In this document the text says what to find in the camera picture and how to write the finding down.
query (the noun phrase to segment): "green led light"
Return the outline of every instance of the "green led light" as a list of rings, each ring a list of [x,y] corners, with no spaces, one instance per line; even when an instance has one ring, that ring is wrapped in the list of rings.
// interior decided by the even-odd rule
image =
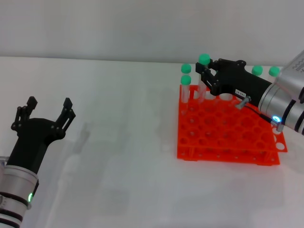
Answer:
[[[33,193],[30,193],[30,194],[28,195],[28,202],[31,202],[32,199],[33,199]]]

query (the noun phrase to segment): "green cap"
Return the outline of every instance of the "green cap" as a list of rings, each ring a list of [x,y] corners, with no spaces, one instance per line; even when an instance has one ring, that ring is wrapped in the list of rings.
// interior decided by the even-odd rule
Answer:
[[[253,66],[251,73],[255,76],[261,76],[263,73],[263,68],[260,65]]]
[[[180,83],[184,86],[188,86],[191,83],[191,77],[189,75],[183,75],[181,77]]]
[[[269,69],[269,75],[272,77],[277,77],[280,73],[280,69],[276,66],[272,66]]]
[[[189,74],[191,72],[191,65],[190,64],[181,65],[181,72],[183,74]]]
[[[210,63],[210,56],[208,54],[201,54],[199,56],[199,63],[202,65],[208,65]]]

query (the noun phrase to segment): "white table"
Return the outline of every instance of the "white table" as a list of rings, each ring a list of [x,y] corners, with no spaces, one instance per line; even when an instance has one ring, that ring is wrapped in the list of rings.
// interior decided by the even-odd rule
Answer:
[[[303,226],[300,134],[285,128],[280,166],[176,159],[180,66],[0,58],[0,155],[13,149],[10,125],[29,96],[38,100],[32,117],[55,120],[65,97],[76,113],[65,139],[48,148],[22,227]]]

